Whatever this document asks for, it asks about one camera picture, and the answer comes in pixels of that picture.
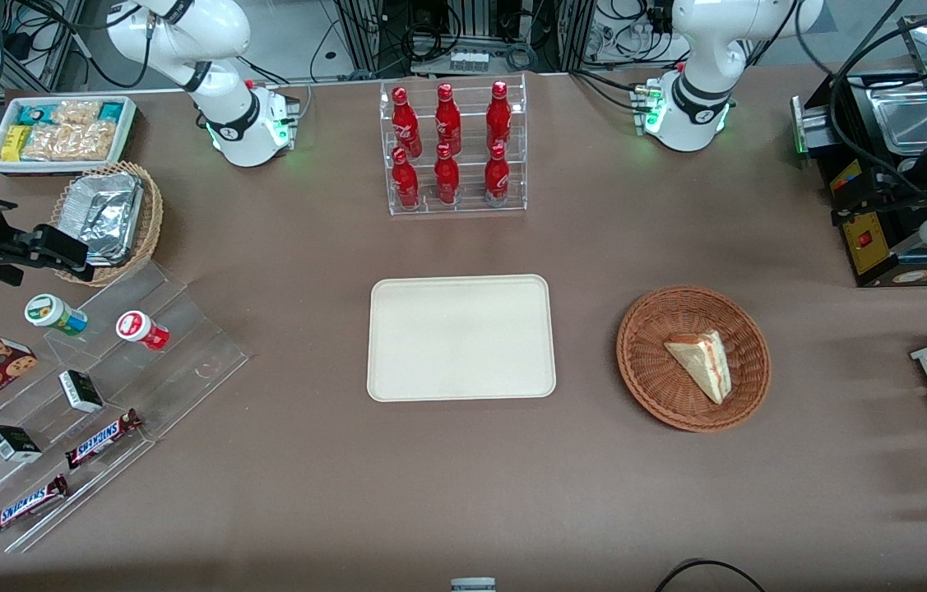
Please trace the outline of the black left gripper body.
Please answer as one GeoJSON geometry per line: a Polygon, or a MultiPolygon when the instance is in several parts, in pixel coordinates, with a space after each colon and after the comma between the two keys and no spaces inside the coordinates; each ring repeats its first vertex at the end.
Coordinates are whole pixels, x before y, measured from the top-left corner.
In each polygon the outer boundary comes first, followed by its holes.
{"type": "Polygon", "coordinates": [[[922,224],[927,220],[927,160],[888,158],[881,173],[888,185],[881,216],[893,224],[922,224]]]}

